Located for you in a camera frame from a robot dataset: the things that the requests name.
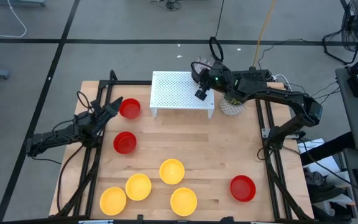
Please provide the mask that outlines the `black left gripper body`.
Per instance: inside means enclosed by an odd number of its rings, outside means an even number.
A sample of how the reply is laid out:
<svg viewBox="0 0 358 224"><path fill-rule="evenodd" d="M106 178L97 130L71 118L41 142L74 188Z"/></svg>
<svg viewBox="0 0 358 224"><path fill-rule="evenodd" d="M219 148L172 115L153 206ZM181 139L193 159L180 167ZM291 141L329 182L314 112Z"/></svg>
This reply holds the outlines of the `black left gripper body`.
<svg viewBox="0 0 358 224"><path fill-rule="evenodd" d="M98 116L89 115L84 124L84 130L87 135L95 136L110 120L110 113L108 110L102 111Z"/></svg>

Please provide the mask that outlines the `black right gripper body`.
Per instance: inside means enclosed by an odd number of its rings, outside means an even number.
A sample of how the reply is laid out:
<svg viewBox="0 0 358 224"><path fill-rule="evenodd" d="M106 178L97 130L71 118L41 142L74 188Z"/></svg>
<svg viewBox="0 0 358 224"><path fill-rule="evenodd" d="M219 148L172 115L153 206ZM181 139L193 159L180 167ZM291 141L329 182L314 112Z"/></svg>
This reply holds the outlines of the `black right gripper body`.
<svg viewBox="0 0 358 224"><path fill-rule="evenodd" d="M214 63L208 68L207 89L211 88L221 93L233 91L232 72L228 67L222 63Z"/></svg>

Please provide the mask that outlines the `red plastic bowl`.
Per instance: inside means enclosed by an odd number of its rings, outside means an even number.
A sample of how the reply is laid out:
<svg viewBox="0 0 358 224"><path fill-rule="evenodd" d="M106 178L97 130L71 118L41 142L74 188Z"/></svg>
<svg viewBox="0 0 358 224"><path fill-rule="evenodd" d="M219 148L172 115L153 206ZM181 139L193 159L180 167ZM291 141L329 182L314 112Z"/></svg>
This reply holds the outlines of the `red plastic bowl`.
<svg viewBox="0 0 358 224"><path fill-rule="evenodd" d="M236 200L250 202L256 195L256 186L250 177L237 175L231 180L230 192Z"/></svg>
<svg viewBox="0 0 358 224"><path fill-rule="evenodd" d="M128 131L119 133L113 141L115 151L120 154L130 154L135 150L136 144L135 135Z"/></svg>
<svg viewBox="0 0 358 224"><path fill-rule="evenodd" d="M140 103L134 98L125 99L119 108L121 116L135 119L140 115Z"/></svg>

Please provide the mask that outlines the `yellow plastic bowl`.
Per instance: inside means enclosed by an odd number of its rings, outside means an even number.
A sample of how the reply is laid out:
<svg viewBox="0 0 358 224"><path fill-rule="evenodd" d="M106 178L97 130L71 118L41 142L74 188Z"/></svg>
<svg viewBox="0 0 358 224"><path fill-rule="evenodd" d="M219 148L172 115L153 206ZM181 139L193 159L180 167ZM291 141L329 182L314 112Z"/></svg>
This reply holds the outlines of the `yellow plastic bowl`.
<svg viewBox="0 0 358 224"><path fill-rule="evenodd" d="M173 212L181 217L191 215L197 208L198 199L194 191L186 187L176 189L170 198Z"/></svg>
<svg viewBox="0 0 358 224"><path fill-rule="evenodd" d="M146 199L152 189L152 183L145 174L134 174L128 178L125 186L127 196L134 201Z"/></svg>
<svg viewBox="0 0 358 224"><path fill-rule="evenodd" d="M102 193L99 206L105 215L118 215L126 206L126 193L119 187L110 187Z"/></svg>
<svg viewBox="0 0 358 224"><path fill-rule="evenodd" d="M159 168L159 176L168 185L178 184L185 176L185 167L177 159L167 159Z"/></svg>

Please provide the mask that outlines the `white perforated metal shelf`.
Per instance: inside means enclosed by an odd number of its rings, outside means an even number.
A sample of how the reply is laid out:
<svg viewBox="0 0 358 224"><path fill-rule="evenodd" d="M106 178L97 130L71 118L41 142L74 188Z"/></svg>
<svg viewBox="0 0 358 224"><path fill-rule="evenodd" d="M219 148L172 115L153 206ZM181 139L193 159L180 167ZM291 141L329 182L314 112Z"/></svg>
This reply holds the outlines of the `white perforated metal shelf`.
<svg viewBox="0 0 358 224"><path fill-rule="evenodd" d="M153 71L149 108L154 118L161 110L206 110L213 116L214 90L206 91L206 99L200 100L195 93L200 90L191 72Z"/></svg>

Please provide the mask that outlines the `succulent in patterned pot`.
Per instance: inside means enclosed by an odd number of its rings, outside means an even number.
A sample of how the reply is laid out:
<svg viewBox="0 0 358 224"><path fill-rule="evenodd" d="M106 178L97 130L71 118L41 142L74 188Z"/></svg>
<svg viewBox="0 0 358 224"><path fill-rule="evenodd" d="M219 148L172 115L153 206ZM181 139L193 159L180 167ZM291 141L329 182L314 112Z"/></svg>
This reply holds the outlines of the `succulent in patterned pot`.
<svg viewBox="0 0 358 224"><path fill-rule="evenodd" d="M245 108L244 105L245 103L241 103L239 100L227 95L223 95L221 101L219 102L220 110L228 116L237 116L241 114Z"/></svg>

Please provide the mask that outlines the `black power strip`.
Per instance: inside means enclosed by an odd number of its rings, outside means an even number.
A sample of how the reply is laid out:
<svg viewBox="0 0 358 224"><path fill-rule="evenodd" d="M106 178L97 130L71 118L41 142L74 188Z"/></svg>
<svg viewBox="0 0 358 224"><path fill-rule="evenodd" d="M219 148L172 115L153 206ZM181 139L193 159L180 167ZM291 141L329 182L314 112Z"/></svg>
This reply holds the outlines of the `black power strip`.
<svg viewBox="0 0 358 224"><path fill-rule="evenodd" d="M271 74L268 70L243 70L243 71L234 71L233 75L236 78L243 78L255 82L267 82L271 80Z"/></svg>

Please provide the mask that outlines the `black desk leg bar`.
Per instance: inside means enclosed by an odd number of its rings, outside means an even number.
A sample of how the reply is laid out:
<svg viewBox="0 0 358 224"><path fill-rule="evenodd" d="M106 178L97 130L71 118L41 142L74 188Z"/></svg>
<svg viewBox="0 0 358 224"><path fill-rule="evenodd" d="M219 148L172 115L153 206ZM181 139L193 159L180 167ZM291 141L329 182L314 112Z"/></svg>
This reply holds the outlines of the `black desk leg bar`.
<svg viewBox="0 0 358 224"><path fill-rule="evenodd" d="M351 132L348 132L318 147L312 149L306 148L307 151L300 154L301 163L308 165L314 161L320 161L326 157L338 154L346 148L354 148L354 146L353 135Z"/></svg>

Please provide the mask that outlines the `grey floor base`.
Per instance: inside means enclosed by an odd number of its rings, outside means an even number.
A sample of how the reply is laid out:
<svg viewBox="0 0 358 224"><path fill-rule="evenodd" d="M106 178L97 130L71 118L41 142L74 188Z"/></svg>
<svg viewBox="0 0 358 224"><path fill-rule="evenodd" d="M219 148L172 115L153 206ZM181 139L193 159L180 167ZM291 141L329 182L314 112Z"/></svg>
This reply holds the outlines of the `grey floor base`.
<svg viewBox="0 0 358 224"><path fill-rule="evenodd" d="M0 0L0 4L16 5L16 4L32 4L45 7L45 0Z"/></svg>

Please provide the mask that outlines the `white paper sheet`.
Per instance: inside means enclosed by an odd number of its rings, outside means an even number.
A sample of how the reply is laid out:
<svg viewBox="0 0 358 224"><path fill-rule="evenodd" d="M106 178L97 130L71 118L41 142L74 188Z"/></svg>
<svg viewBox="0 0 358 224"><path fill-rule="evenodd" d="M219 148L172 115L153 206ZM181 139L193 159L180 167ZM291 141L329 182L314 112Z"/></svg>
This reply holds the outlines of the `white paper sheet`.
<svg viewBox="0 0 358 224"><path fill-rule="evenodd" d="M314 139L311 141L304 141L304 142L306 144L306 148L308 152L311 152L313 148L324 144L324 140L321 138ZM301 142L298 143L298 152L300 154L306 152L305 146ZM334 160L333 156L329 156L324 159L321 159L318 161L318 163L325 166L326 168L328 168L330 171L333 171L334 173L338 173L341 171L336 161ZM319 172L323 177L330 174L330 172L328 172L326 169L322 168L321 166L317 165L317 163L315 162L308 165L304 165L303 168L306 169L308 172Z"/></svg>

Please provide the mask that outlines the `black floor fan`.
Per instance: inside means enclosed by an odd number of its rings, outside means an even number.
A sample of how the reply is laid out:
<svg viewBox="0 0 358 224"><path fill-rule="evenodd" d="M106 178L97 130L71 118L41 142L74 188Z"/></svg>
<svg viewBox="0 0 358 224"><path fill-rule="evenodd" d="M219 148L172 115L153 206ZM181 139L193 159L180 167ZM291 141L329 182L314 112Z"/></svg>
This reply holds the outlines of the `black floor fan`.
<svg viewBox="0 0 358 224"><path fill-rule="evenodd" d="M324 53L331 58L349 65L354 63L358 54L358 0L339 0L344 14L342 17L341 28L331 34L327 34L322 38L322 44ZM354 55L350 62L347 62L328 51L327 43L335 36L341 35L341 44L349 52L353 52Z"/></svg>

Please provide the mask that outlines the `black aluminium table frame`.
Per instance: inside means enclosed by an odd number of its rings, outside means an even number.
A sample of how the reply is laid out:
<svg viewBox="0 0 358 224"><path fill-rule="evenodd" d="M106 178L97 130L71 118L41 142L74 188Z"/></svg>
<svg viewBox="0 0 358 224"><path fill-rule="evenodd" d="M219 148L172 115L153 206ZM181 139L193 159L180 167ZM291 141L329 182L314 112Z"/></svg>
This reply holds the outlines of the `black aluminium table frame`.
<svg viewBox="0 0 358 224"><path fill-rule="evenodd" d="M218 221L233 217L235 221L273 222L285 218L280 192L270 184L263 161L261 125L267 124L265 105L250 101L239 116L229 117L219 110L211 119L203 110L160 110L154 118L150 108L151 84L147 81L118 81L111 97L135 98L141 113L136 119L113 118L106 126L98 173L82 195L76 208L78 215L104 219L99 200L110 187L123 189L129 177L145 174L152 183L149 196L141 201L128 200L115 220L170 220L179 216L170 206L172 193L186 187L194 191L198 204L188 221ZM113 146L121 132L135 135L137 144L130 154L120 154ZM185 176L168 185L159 176L167 159L177 159L185 167ZM237 175L250 177L256 195L250 202L236 200L230 192Z"/></svg>

